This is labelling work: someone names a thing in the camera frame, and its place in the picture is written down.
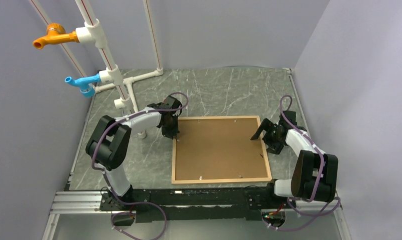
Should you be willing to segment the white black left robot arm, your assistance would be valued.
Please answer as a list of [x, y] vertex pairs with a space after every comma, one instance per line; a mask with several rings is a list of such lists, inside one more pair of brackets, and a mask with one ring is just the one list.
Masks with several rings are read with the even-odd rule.
[[113, 195], [112, 202], [118, 209], [126, 210], [134, 201], [133, 187], [123, 167], [130, 138], [157, 127], [164, 137], [176, 139], [178, 117], [186, 106], [170, 94], [163, 102], [149, 104], [130, 115], [121, 118], [105, 115], [99, 120], [85, 152], [91, 157], [92, 168], [101, 171], [107, 189]]

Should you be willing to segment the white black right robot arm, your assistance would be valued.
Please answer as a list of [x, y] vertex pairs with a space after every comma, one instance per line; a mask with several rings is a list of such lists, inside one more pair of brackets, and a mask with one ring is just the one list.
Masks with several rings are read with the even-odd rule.
[[296, 122], [296, 113], [285, 110], [278, 123], [262, 120], [251, 140], [261, 139], [267, 152], [278, 155], [290, 147], [297, 156], [291, 179], [273, 179], [264, 194], [266, 205], [277, 207], [284, 198], [332, 202], [336, 194], [338, 158], [317, 147], [306, 129]]

